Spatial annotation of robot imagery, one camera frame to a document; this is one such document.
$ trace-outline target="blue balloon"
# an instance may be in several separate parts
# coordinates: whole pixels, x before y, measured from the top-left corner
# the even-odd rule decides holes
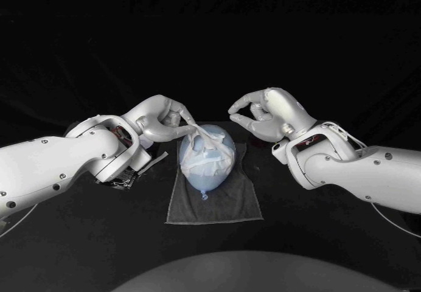
[[[228,134],[228,132],[218,126],[215,125],[202,125],[201,128],[208,132],[208,133],[214,133],[214,134],[224,134],[226,138],[223,139],[223,143],[224,145],[227,145],[233,150],[234,150],[234,159],[236,159],[236,144],[231,138],[231,135]],[[191,141],[190,141],[190,137],[188,135],[185,136],[185,139],[182,141],[182,145],[181,145],[181,151],[179,151],[179,163],[182,163],[184,158],[185,158],[185,154],[187,154],[187,150],[190,147]],[[204,138],[201,136],[195,137],[195,142],[194,142],[194,150],[200,151],[204,148]],[[213,151],[208,152],[208,157],[211,158],[213,155]],[[191,173],[190,174],[190,178],[188,181],[191,183],[191,185],[194,186],[195,189],[198,189],[202,192],[202,199],[207,200],[208,196],[207,196],[207,192],[214,190],[221,183],[226,181],[226,178],[228,177],[228,173],[223,173],[223,174],[217,174],[214,176],[201,176],[198,174]]]

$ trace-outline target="towel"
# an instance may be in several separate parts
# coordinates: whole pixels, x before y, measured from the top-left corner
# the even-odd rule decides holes
[[[213,224],[263,220],[254,185],[243,170],[247,145],[236,143],[237,160],[233,171],[208,199],[197,190],[182,171],[178,159],[178,174],[169,204],[168,224]]]

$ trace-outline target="robotic hand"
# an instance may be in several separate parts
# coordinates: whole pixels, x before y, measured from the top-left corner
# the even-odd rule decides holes
[[[237,113],[250,104],[257,120]],[[421,152],[368,147],[337,123],[319,122],[282,88],[247,94],[228,113],[262,140],[277,142],[273,155],[305,189],[337,184],[361,200],[421,214]]]
[[[188,125],[179,127],[181,118]],[[140,135],[171,141],[197,131],[182,103],[162,95],[151,97],[120,116],[97,115],[67,137],[42,137],[0,148],[0,220],[64,193],[90,171],[103,183],[125,172],[133,175],[152,156]]]

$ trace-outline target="black backdrop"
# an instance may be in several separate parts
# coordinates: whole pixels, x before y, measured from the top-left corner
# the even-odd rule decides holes
[[[421,151],[416,1],[53,2],[0,10],[0,146],[155,94],[224,121],[246,93],[276,86],[367,144]]]

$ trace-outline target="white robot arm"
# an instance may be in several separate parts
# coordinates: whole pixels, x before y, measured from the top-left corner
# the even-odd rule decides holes
[[[237,113],[250,104],[257,120]],[[282,88],[247,94],[228,113],[260,139],[277,142],[273,155],[305,189],[337,184],[361,200],[421,214],[421,152],[368,147],[337,123],[318,122]]]
[[[179,127],[181,118],[188,126]],[[140,135],[166,142],[194,133],[195,123],[184,104],[158,95],[122,117],[87,119],[67,137],[42,137],[0,148],[0,219],[64,193],[84,172],[102,182],[126,169],[138,172],[152,160]]]

